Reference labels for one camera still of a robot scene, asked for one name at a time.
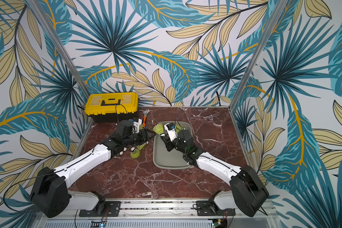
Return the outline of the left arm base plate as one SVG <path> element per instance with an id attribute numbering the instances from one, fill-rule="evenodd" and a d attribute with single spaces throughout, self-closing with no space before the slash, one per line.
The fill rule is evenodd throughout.
<path id="1" fill-rule="evenodd" d="M 80 210 L 80 217 L 118 217 L 121 201 L 104 201 L 96 205 L 93 210 Z"/>

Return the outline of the left aluminium frame post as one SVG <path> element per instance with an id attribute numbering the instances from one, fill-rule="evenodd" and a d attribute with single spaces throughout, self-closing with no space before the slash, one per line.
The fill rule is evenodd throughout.
<path id="1" fill-rule="evenodd" d="M 82 80 L 81 75 L 79 71 L 77 70 L 75 64 L 70 58 L 70 55 L 66 51 L 65 46 L 60 40 L 60 37 L 58 36 L 56 30 L 54 29 L 54 23 L 51 22 L 49 17 L 45 14 L 45 11 L 41 6 L 40 1 L 29 0 L 27 2 L 29 6 L 31 7 L 31 9 L 33 10 L 34 15 L 37 17 L 38 21 L 42 25 L 44 31 L 47 33 L 47 35 L 51 39 L 54 45 L 54 48 L 57 49 L 59 55 L 62 57 L 62 60 L 67 65 L 70 73 L 72 74 L 76 82 L 78 83 L 78 86 L 83 91 L 85 99 L 88 99 L 90 96 L 89 91 L 86 88 L 86 85 L 84 81 Z"/>

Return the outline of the yellow-green shuttlecock one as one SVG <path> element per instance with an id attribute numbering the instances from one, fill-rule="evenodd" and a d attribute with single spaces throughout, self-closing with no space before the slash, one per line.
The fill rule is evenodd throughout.
<path id="1" fill-rule="evenodd" d="M 155 126 L 153 127 L 153 131 L 154 131 L 156 134 L 158 134 L 158 135 L 164 134 L 164 126 L 163 126 L 163 124 L 162 124 L 162 123 L 159 123 L 159 124 L 155 125 Z"/>

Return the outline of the aluminium frame post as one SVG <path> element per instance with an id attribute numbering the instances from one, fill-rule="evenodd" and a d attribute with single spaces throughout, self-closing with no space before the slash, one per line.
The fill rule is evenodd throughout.
<path id="1" fill-rule="evenodd" d="M 56 30 L 54 29 L 54 23 L 51 22 L 49 17 L 45 14 L 45 11 L 41 6 L 40 1 L 29 0 L 27 2 L 29 6 L 31 7 L 31 9 L 33 10 L 34 15 L 37 17 L 38 21 L 42 25 L 44 31 L 47 33 L 47 35 L 51 39 L 54 45 L 54 48 L 57 49 L 59 55 L 62 57 L 62 60 L 67 65 L 70 73 L 72 74 L 76 82 L 78 83 L 78 86 L 83 91 L 85 99 L 88 99 L 90 96 L 89 91 L 86 88 L 86 85 L 84 81 L 82 80 L 81 75 L 79 71 L 77 70 L 75 64 L 70 58 L 70 55 L 66 51 L 65 46 L 60 40 L 60 37 L 58 36 Z"/>
<path id="2" fill-rule="evenodd" d="M 279 19 L 280 15 L 282 14 L 286 3 L 287 3 L 287 1 L 278 1 L 276 3 L 276 7 L 274 8 L 272 15 L 267 22 L 266 29 L 261 34 L 259 43 L 257 44 L 255 51 L 253 52 L 253 55 L 250 59 L 250 62 L 248 64 L 248 66 L 244 72 L 244 75 L 243 75 L 242 79 L 240 80 L 240 83 L 239 83 L 237 90 L 234 94 L 234 97 L 233 97 L 232 102 L 231 102 L 230 107 L 229 107 L 229 111 L 231 114 L 233 113 L 233 110 L 237 105 L 238 99 L 241 96 L 243 89 L 248 82 L 249 76 L 252 73 L 254 66 L 256 65 L 257 59 L 258 59 L 259 55 L 262 53 L 265 45 L 267 44 L 267 41 L 268 41 L 269 37 L 271 36 L 271 34 L 274 30 L 274 27 L 277 24 L 278 19 Z"/>

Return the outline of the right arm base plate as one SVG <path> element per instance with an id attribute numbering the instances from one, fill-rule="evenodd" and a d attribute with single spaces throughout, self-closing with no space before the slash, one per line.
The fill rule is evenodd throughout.
<path id="1" fill-rule="evenodd" d="M 193 205 L 193 209 L 197 211 L 198 216 L 235 216 L 235 209 L 219 209 L 215 203 L 208 200 L 198 200 Z"/>

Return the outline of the yellow-green shuttlecock seven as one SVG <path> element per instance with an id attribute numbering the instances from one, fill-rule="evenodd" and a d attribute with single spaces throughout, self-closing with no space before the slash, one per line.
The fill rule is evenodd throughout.
<path id="1" fill-rule="evenodd" d="M 130 149 L 130 151 L 131 151 L 131 154 L 130 154 L 131 157 L 132 157 L 133 159 L 138 158 L 138 157 L 140 156 L 141 150 L 142 150 L 145 146 L 146 146 L 146 143 L 143 143 L 143 144 L 138 145 L 138 146 L 136 146 L 136 147 L 132 147 L 132 148 Z"/>

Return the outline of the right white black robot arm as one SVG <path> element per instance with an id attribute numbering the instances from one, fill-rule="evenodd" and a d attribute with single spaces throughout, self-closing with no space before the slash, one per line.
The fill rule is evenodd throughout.
<path id="1" fill-rule="evenodd" d="M 196 146 L 188 130 L 176 133 L 172 129 L 160 137 L 167 151 L 175 149 L 181 152 L 189 165 L 215 175 L 230 186 L 230 191 L 219 192 L 212 197 L 212 204 L 218 209 L 238 208 L 245 215 L 253 217 L 269 198 L 268 190 L 252 167 L 232 165 L 212 156 Z"/>

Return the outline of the right aluminium frame post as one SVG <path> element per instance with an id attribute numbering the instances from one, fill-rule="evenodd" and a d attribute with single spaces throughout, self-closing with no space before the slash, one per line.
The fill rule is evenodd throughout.
<path id="1" fill-rule="evenodd" d="M 244 72 L 244 75 L 243 75 L 242 79 L 240 80 L 240 83 L 239 83 L 237 90 L 234 94 L 234 97 L 233 97 L 232 102 L 231 102 L 230 107 L 229 107 L 229 111 L 231 114 L 233 113 L 233 110 L 237 105 L 238 99 L 241 96 L 243 89 L 248 82 L 249 76 L 252 73 L 254 66 L 256 65 L 257 59 L 258 59 L 259 55 L 262 53 L 265 45 L 267 44 L 267 41 L 268 41 L 269 37 L 271 36 L 271 34 L 274 30 L 274 27 L 277 24 L 278 19 L 279 19 L 280 15 L 282 14 L 286 3 L 287 3 L 287 1 L 278 1 L 276 3 L 276 7 L 274 8 L 272 15 L 267 22 L 266 29 L 261 34 L 259 43 L 257 44 L 255 51 L 253 52 L 253 55 L 250 59 L 250 62 L 248 64 L 248 66 Z"/>

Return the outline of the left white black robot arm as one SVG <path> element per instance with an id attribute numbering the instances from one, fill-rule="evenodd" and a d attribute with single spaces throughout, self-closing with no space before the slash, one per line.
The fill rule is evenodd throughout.
<path id="1" fill-rule="evenodd" d="M 71 210 L 103 215 L 106 212 L 103 196 L 95 191 L 70 191 L 69 187 L 96 166 L 122 153 L 127 147 L 147 143 L 154 136 L 152 130 L 139 129 L 135 122 L 122 120 L 117 124 L 114 133 L 87 153 L 54 169 L 45 167 L 40 170 L 29 195 L 31 202 L 48 218 Z"/>

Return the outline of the aluminium front rail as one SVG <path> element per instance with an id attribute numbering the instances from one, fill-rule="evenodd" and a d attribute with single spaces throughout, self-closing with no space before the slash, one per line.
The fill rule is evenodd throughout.
<path id="1" fill-rule="evenodd" d="M 207 199 L 110 199 L 107 214 L 65 211 L 54 218 L 39 214 L 32 228 L 281 228 L 271 200 L 255 216 L 239 209 L 213 214 Z"/>

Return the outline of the yellow black toolbox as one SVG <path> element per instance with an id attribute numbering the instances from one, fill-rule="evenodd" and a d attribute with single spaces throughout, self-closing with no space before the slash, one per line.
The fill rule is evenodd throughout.
<path id="1" fill-rule="evenodd" d="M 92 94 L 85 114 L 95 123 L 116 123 L 138 117 L 139 96 L 135 92 Z"/>

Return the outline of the grey plastic storage tray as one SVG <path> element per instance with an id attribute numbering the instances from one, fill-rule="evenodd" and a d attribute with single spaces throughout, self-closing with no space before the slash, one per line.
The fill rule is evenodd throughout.
<path id="1" fill-rule="evenodd" d="M 167 151 L 164 142 L 159 135 L 154 138 L 153 162 L 161 169 L 180 170 L 191 168 L 183 159 L 182 153 L 176 149 Z"/>

